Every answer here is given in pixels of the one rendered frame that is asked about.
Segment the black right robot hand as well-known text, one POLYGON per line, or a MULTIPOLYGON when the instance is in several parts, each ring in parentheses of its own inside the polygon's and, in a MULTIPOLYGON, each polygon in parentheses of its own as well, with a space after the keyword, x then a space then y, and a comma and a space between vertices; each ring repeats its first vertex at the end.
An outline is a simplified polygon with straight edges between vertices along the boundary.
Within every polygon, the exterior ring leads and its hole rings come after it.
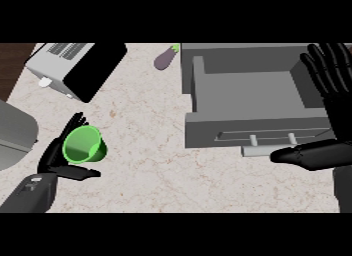
POLYGON ((270 161, 308 171, 352 165, 352 53, 342 43, 308 44, 300 60, 319 91, 334 139, 270 153, 270 161))

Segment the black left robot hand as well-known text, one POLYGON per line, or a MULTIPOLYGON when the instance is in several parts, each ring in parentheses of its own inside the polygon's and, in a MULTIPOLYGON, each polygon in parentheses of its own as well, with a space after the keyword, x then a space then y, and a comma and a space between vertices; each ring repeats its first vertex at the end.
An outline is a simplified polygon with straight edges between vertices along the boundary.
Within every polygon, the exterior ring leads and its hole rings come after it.
POLYGON ((83 116, 83 113, 78 112, 72 115, 63 130, 60 132, 60 135, 52 140, 41 158, 38 160, 37 164, 37 172, 38 173, 53 173, 59 177, 83 181, 88 178, 94 178, 100 176, 100 172, 87 169, 84 167, 69 165, 68 160, 65 159, 62 155, 62 145, 66 136, 69 135, 71 131, 87 125, 86 117, 83 116))

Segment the green cup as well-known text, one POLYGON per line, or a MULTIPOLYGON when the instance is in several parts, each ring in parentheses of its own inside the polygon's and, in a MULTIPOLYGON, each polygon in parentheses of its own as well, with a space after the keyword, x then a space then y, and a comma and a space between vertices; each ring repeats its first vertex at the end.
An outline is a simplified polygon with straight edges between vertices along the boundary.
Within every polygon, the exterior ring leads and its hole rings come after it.
POLYGON ((94 126, 83 125, 68 134, 62 144, 62 155, 72 164, 97 162, 106 156, 106 145, 94 126))

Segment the grey open drawer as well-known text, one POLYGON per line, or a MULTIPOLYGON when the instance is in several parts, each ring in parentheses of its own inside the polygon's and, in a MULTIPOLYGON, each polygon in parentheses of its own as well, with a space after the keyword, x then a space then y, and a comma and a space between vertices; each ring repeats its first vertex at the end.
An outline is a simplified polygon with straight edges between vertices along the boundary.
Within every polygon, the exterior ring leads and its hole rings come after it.
POLYGON ((204 58, 192 62, 198 114, 223 120, 326 116, 301 63, 289 71, 207 74, 204 58))

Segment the grey rounded appliance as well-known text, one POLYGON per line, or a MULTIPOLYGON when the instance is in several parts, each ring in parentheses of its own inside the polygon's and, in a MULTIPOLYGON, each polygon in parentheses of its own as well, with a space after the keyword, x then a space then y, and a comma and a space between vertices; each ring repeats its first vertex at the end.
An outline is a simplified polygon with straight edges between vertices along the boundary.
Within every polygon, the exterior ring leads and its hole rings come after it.
POLYGON ((13 166, 31 151, 37 134, 32 116, 0 100, 0 171, 13 166))

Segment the silver and black toaster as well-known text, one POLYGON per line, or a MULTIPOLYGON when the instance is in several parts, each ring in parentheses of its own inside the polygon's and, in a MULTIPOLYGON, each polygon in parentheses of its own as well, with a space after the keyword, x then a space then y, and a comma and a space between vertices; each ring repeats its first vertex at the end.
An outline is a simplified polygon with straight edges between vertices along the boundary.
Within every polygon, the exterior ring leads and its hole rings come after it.
POLYGON ((124 43, 44 43, 25 68, 68 98, 88 103, 127 53, 124 43))

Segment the purple eggplant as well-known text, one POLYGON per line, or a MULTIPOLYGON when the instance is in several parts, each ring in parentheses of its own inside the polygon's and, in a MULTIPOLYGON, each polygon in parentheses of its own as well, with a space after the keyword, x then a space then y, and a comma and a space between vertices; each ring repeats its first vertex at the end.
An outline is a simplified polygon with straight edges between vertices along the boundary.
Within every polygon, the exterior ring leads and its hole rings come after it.
POLYGON ((153 60, 153 67, 156 70, 164 70, 171 61, 173 58, 176 56, 176 54, 179 53, 179 46, 180 44, 173 44, 168 49, 158 55, 158 57, 153 60))

